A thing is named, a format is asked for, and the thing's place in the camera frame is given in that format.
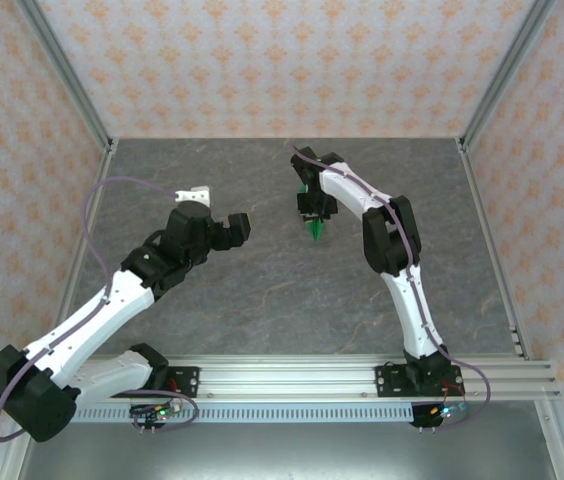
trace patterned wallpaper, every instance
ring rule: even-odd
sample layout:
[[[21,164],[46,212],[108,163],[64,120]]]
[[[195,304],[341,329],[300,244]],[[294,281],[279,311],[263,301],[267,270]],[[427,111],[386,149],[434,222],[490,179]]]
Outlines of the patterned wallpaper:
[[[564,382],[564,0],[471,151],[533,354]]]
[[[51,325],[100,158],[15,2],[0,0],[0,349]]]
[[[464,132],[532,0],[41,0],[113,136]]]

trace metal frame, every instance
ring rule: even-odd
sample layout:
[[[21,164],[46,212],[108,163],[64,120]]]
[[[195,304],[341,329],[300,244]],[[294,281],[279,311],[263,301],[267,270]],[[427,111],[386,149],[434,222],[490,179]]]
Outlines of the metal frame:
[[[116,141],[112,141],[81,85],[66,54],[60,46],[36,0],[15,0],[66,85],[77,108],[83,115],[91,133],[105,154],[95,181],[106,178]],[[505,90],[515,69],[540,30],[555,0],[536,0],[522,28],[509,48],[485,96],[473,115],[465,135],[457,139],[469,186],[478,211],[480,223],[487,241],[498,285],[502,292],[505,309],[511,324],[516,351],[525,359],[501,356],[470,356],[461,360],[481,368],[491,381],[494,401],[535,401],[536,409],[547,441],[551,460],[559,480],[564,479],[564,404],[560,385],[555,380],[551,362],[529,359],[528,340],[518,328],[518,312],[509,292],[506,275],[499,261],[486,212],[480,199],[475,177],[468,158],[470,147],[476,142],[482,128]],[[89,228],[102,194],[98,192],[89,205]],[[74,249],[74,260],[67,278],[57,314],[57,323],[68,313],[71,299],[85,255],[86,243],[80,237]],[[96,357],[88,363],[101,362],[107,357]],[[432,397],[378,398],[375,389],[374,367],[386,361],[402,362],[402,358],[377,355],[329,355],[329,356],[186,356],[173,357],[173,365],[196,365],[202,368],[197,401],[209,408],[222,405],[252,405],[311,403],[318,405],[356,404],[371,406],[379,403],[397,405],[400,402],[440,400]],[[484,385],[471,370],[463,370],[467,389],[467,401],[484,401]],[[109,405],[124,402],[111,399]],[[17,425],[5,420],[3,428],[14,431]],[[17,478],[23,466],[30,437],[22,435],[13,442],[0,445],[0,479]]]
[[[458,151],[462,159],[462,165],[466,173],[467,181],[469,182],[469,188],[471,189],[471,195],[473,196],[473,201],[475,203],[475,209],[478,212],[478,218],[480,219],[480,225],[482,225],[482,232],[484,233],[484,239],[486,241],[487,249],[489,250],[489,256],[491,257],[491,262],[493,263],[493,271],[495,272],[495,278],[500,287],[500,293],[502,294],[502,300],[504,302],[504,309],[506,315],[509,319],[509,324],[511,326],[511,335],[513,336],[513,343],[516,344],[516,352],[518,355],[523,356],[525,359],[529,359],[529,340],[524,332],[524,329],[520,327],[520,316],[517,310],[517,305],[513,301],[511,295],[510,285],[507,276],[504,273],[504,268],[500,262],[500,256],[498,255],[497,249],[495,247],[495,241],[493,239],[493,233],[491,227],[489,226],[489,220],[486,215],[486,210],[484,204],[482,203],[482,198],[480,197],[480,192],[478,190],[477,182],[475,180],[475,175],[473,173],[473,167],[469,160],[469,154],[466,151],[465,145],[462,144],[461,139],[456,139],[456,144],[458,146]]]
[[[108,148],[111,144],[111,137],[37,0],[15,0],[15,2],[40,40],[49,61],[55,67],[55,71],[69,91],[69,95],[82,114],[91,134],[102,148]]]
[[[504,56],[484,97],[482,97],[482,100],[478,104],[466,129],[466,133],[462,136],[462,144],[467,151],[476,143],[484,125],[495,110],[495,106],[509,84],[524,54],[529,50],[536,34],[544,25],[544,19],[554,3],[555,0],[536,0],[531,6],[529,13],[522,23],[520,31]]]

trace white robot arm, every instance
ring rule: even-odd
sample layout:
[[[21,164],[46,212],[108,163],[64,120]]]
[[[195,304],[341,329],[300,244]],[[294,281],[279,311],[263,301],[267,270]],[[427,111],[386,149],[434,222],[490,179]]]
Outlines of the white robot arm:
[[[361,220],[366,260],[391,292],[404,335],[406,364],[376,371],[388,381],[378,386],[378,394],[409,391],[437,396],[448,383],[461,383],[456,382],[461,378],[459,367],[451,365],[424,296],[422,245],[410,202],[377,191],[335,153],[318,158],[306,147],[297,151],[291,164],[305,185],[297,198],[304,220],[323,222],[338,212],[338,201],[344,204]]]
[[[368,212],[369,209],[382,209],[383,205],[378,200],[375,200],[371,195],[366,193],[357,183],[352,182],[350,177],[358,178],[361,182],[367,185],[369,190],[374,191],[375,195],[382,197],[386,202],[391,201],[391,197],[389,195],[376,191],[375,188],[353,173],[346,162],[337,162],[335,166],[338,170],[346,173],[346,176],[332,171],[323,170],[319,173],[320,187],[324,193],[331,195],[343,203],[355,214],[358,220],[363,221],[363,215]],[[387,226],[390,226],[388,220],[385,223]],[[415,294],[408,284],[406,270],[400,270],[397,276],[393,276],[386,272],[380,273],[382,280],[384,280],[386,285],[389,287],[393,303],[395,304],[398,317],[400,318],[402,333],[404,335],[404,350],[413,357],[420,358],[422,356],[429,356],[438,351],[424,330],[425,324],[428,323],[430,326],[431,332],[435,335],[435,339],[438,344],[442,343],[442,339],[433,326],[431,313],[429,312],[429,307],[426,303],[426,298],[422,289],[419,265],[414,265],[412,267],[411,275],[413,276],[414,282],[418,288],[420,299],[422,299],[426,321],[423,321],[422,316],[420,315]]]
[[[208,187],[177,192],[176,202],[166,228],[150,235],[114,273],[108,297],[102,289],[24,350],[9,345],[0,351],[0,397],[22,367],[35,361],[6,398],[4,410],[36,441],[57,435],[79,408],[129,390],[163,388],[168,361],[145,344],[95,366],[83,364],[127,321],[206,262],[210,250],[240,247],[249,238],[245,213],[229,215],[228,227],[213,221]],[[103,299],[98,313],[77,328]],[[56,340],[72,329],[66,339]],[[47,353],[35,360],[42,351]]]

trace gray table surface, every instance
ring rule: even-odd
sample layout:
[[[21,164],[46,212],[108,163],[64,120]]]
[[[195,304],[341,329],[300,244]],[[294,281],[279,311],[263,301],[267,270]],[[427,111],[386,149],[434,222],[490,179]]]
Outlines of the gray table surface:
[[[212,188],[213,217],[248,212],[239,249],[211,252],[181,285],[121,328],[99,353],[147,342],[175,354],[399,353],[391,296],[363,255],[362,228],[342,207],[314,242],[296,210],[292,145],[334,151],[379,190],[405,195],[422,239],[422,277],[454,353],[513,353],[509,324],[452,139],[122,140],[109,175],[173,190]],[[111,265],[154,230],[171,201],[135,185],[105,188],[94,239]],[[73,309],[103,284],[87,256]]]
[[[31,443],[20,480],[553,480],[532,402],[456,429],[407,424],[193,424],[161,435],[69,425]]]

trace aluminum rail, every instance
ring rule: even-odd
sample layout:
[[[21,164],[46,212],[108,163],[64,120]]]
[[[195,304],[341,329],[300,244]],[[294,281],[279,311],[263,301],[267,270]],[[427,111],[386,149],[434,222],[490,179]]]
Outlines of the aluminum rail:
[[[103,361],[110,357],[98,357]],[[178,356],[173,366],[200,367],[199,403],[328,403],[421,402],[442,397],[379,398],[374,367],[403,363],[380,355]],[[561,398],[552,362],[511,356],[467,356],[459,360],[479,367],[489,378],[493,401],[557,400]],[[467,401],[483,401],[485,385],[472,370],[463,369]],[[111,399],[110,402],[124,401]]]

